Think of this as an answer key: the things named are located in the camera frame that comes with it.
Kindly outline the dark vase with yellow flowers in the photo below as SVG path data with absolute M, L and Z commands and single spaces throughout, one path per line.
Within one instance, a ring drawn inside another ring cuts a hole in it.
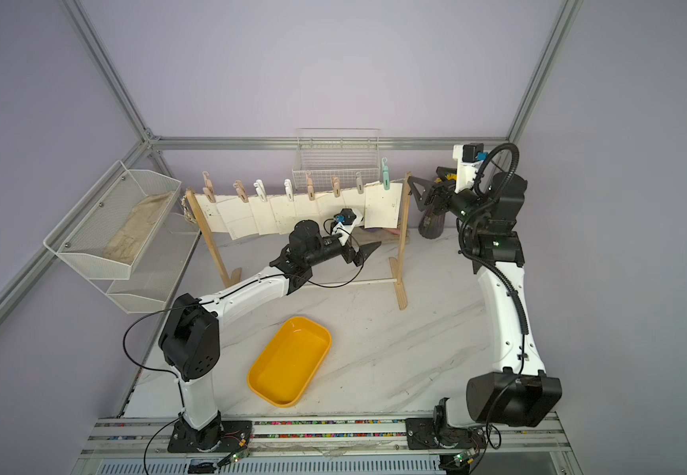
M 424 199 L 424 214 L 418 225 L 419 234 L 425 239 L 438 239 L 444 231 L 445 205 L 440 201 L 428 203 Z

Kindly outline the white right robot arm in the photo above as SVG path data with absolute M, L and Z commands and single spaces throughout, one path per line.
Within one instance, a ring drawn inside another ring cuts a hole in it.
M 527 180 L 517 173 L 520 150 L 503 142 L 486 150 L 479 142 L 452 150 L 455 168 L 440 167 L 438 180 L 409 181 L 418 207 L 456 217 L 458 252 L 471 261 L 492 330 L 489 371 L 469 379 L 461 397 L 434 407 L 438 445 L 468 437 L 487 445 L 493 425 L 533 428 L 562 397 L 558 378 L 547 374 L 525 304 L 525 256 L 515 230 Z

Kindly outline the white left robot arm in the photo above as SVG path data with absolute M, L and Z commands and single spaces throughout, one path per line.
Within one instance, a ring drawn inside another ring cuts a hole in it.
M 280 255 L 240 283 L 196 298 L 188 293 L 175 300 L 159 336 L 164 361 L 173 370 L 181 392 L 181 420 L 188 429 L 204 431 L 221 419 L 213 390 L 212 371 L 221 356 L 221 332 L 255 309 L 284 298 L 313 277 L 313 267 L 335 258 L 361 268 L 381 247 L 353 239 L 355 225 L 337 222 L 328 236 L 317 222 L 295 225 Z

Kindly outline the yellow plastic tray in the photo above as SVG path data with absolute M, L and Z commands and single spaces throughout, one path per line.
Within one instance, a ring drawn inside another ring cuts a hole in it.
M 277 408 L 296 405 L 324 362 L 333 337 L 305 317 L 287 320 L 252 364 L 246 383 Z

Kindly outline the white clothespin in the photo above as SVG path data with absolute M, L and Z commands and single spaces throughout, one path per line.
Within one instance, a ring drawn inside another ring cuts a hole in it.
M 290 179 L 285 179 L 284 180 L 284 190 L 285 190 L 285 195 L 286 198 L 290 201 L 294 201 L 294 189 L 293 189 L 293 183 Z
M 268 197 L 267 197 L 267 194 L 266 194 L 266 190 L 265 190 L 263 181 L 262 181 L 261 179 L 258 179 L 258 180 L 256 180 L 256 182 L 254 182 L 253 186 L 254 186 L 254 188 L 255 188 L 255 190 L 256 190 L 256 194 L 257 194 L 258 198 L 259 198 L 262 202 L 267 202 L 267 201 L 268 201 Z

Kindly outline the pink clothespin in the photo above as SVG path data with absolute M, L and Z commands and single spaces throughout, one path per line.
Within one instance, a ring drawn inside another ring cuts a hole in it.
M 236 195 L 238 195 L 238 198 L 242 200 L 244 203 L 249 202 L 249 197 L 246 193 L 246 190 L 244 188 L 244 184 L 240 180 L 236 180 L 234 182 L 234 190 L 236 190 Z
M 337 176 L 333 175 L 331 177 L 331 187 L 333 188 L 333 196 L 335 196 L 335 198 L 341 197 L 341 183 Z
M 315 194 L 314 180 L 313 180 L 313 177 L 312 177 L 310 170 L 307 170 L 305 172 L 305 180 L 306 180 L 306 187 L 307 187 L 307 197 L 310 201 L 314 201 L 316 199 L 316 194 Z
M 203 176 L 203 180 L 204 180 L 203 193 L 210 203 L 215 203 L 216 202 L 216 196 L 215 196 L 215 190 L 214 190 L 213 182 L 210 178 L 210 173 L 208 171 L 203 171 L 202 176 Z

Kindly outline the wooden clothesline rack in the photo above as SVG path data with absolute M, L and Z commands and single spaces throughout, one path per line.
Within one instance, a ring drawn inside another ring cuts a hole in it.
M 406 223 L 400 208 L 398 225 Z M 309 220 L 297 222 L 280 255 L 256 275 L 211 295 L 183 294 L 177 298 L 176 306 L 190 313 L 202 310 L 226 321 L 293 294 L 312 281 L 315 266 L 337 258 L 343 260 L 342 245 L 365 245 L 365 241 L 354 236 L 357 229 L 367 229 L 364 225 L 347 231 L 341 226 L 334 228 L 334 224 L 333 218 L 322 226 Z

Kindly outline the beige cloth in basket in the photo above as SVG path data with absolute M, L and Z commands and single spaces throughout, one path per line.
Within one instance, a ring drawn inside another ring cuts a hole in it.
M 102 257 L 132 264 L 172 196 L 172 193 L 147 196 L 133 206 L 121 229 L 106 245 Z

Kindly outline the teal clothespin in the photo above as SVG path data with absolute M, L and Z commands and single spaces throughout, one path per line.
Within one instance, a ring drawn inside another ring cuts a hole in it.
M 388 166 L 388 158 L 381 158 L 381 184 L 383 189 L 386 191 L 390 190 L 391 180 L 390 180 L 390 169 Z

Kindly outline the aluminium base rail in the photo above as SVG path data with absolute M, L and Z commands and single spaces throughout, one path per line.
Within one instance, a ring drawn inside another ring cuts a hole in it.
M 101 419 L 74 474 L 580 474 L 559 417 L 441 443 L 426 415 L 237 417 L 217 448 L 182 441 L 173 421 Z

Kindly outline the white mesh shelf basket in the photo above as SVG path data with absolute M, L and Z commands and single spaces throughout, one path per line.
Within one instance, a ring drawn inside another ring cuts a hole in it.
M 44 247 L 127 314 L 166 308 L 198 227 L 179 180 L 116 162 L 44 239 Z

